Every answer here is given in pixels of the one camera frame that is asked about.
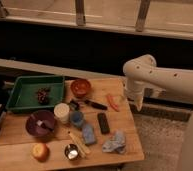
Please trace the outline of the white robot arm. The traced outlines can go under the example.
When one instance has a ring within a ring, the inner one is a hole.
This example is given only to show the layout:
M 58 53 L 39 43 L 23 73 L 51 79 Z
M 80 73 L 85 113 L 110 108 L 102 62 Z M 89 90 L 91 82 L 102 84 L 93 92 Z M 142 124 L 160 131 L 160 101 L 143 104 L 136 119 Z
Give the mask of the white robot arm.
M 123 73 L 126 76 L 125 93 L 134 100 L 138 111 L 142 109 L 146 83 L 193 98 L 193 70 L 157 67 L 152 55 L 127 61 Z M 184 134 L 176 171 L 193 171 L 193 113 Z

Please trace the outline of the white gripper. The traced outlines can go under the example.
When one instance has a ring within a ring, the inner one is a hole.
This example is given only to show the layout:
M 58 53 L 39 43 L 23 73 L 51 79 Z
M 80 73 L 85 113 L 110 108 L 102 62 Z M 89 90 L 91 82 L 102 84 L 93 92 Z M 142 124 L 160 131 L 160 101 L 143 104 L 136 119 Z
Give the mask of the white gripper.
M 136 109 L 140 111 L 143 106 L 145 84 L 141 81 L 128 79 L 126 81 L 125 92 L 128 98 L 134 101 Z

